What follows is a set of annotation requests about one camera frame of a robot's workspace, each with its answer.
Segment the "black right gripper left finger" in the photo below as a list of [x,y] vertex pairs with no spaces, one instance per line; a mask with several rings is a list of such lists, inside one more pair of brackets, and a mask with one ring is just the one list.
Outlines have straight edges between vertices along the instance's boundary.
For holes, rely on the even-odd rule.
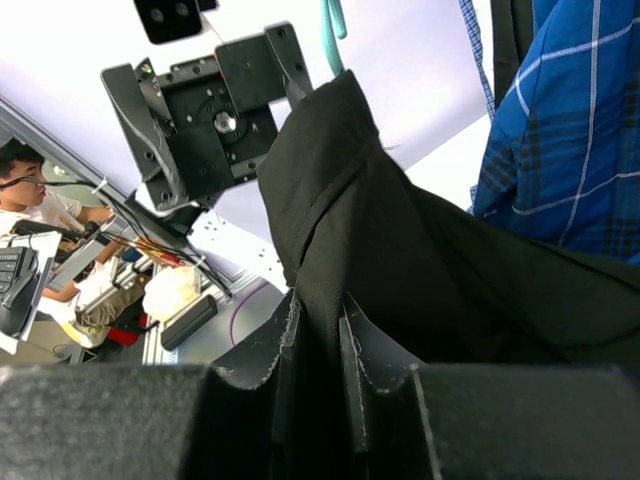
[[179,479],[291,479],[300,308],[292,291],[214,361],[199,388]]

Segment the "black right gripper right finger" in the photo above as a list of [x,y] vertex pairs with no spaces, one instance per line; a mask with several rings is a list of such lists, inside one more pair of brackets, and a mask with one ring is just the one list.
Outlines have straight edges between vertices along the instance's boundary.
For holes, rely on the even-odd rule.
[[357,479],[441,479],[420,369],[351,296],[338,322],[342,377]]

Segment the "black shirt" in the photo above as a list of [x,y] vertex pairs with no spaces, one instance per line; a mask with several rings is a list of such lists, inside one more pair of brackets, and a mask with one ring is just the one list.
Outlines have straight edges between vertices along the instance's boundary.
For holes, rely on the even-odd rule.
[[258,184],[302,308],[296,478],[356,478],[346,296],[425,364],[441,479],[638,477],[637,266],[518,237],[415,186],[350,72],[293,108]]

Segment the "blue plaid shirt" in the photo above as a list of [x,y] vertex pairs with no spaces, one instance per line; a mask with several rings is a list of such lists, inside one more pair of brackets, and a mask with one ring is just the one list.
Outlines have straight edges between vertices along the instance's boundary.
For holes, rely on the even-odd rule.
[[512,233],[639,260],[639,4],[537,1],[473,197]]

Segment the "teal hanger of black shirt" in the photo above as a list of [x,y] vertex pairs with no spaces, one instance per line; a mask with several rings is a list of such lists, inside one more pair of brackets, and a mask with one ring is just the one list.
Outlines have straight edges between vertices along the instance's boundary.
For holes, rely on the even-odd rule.
[[340,0],[321,0],[321,33],[323,50],[331,72],[339,76],[345,70],[337,41],[347,37],[344,12]]

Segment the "seated person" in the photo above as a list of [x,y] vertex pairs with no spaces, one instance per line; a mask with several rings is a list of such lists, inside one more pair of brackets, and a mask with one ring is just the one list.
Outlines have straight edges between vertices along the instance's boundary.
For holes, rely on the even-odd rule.
[[[112,219],[108,207],[89,207],[77,200],[55,193],[44,184],[42,167],[45,158],[31,146],[10,139],[1,145],[1,239],[5,242],[27,242],[27,235],[15,232],[15,226],[24,222],[30,226],[42,226],[43,232],[35,235],[35,249],[43,241],[58,241],[59,252],[73,248],[64,239],[62,230],[80,234],[93,222],[102,225]],[[135,283],[127,289],[112,293],[90,312],[79,311],[84,287],[97,286],[99,274],[120,256],[124,247],[117,242],[104,246],[93,260],[95,267],[84,281],[71,280],[57,290],[42,288],[38,303],[38,316],[55,321],[71,340],[84,348],[102,345],[111,330],[111,324],[125,309],[142,298],[144,288]]]

